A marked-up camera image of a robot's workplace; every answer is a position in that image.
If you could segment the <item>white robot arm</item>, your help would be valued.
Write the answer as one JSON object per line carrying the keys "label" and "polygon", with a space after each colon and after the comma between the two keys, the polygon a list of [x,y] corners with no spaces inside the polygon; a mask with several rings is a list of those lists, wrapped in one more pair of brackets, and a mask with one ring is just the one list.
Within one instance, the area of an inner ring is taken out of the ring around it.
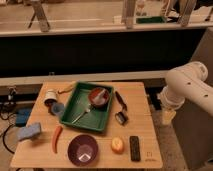
{"label": "white robot arm", "polygon": [[207,67],[193,61],[169,70],[165,76],[166,86],[159,99],[167,109],[177,110],[186,99],[213,116],[213,87],[205,83]]}

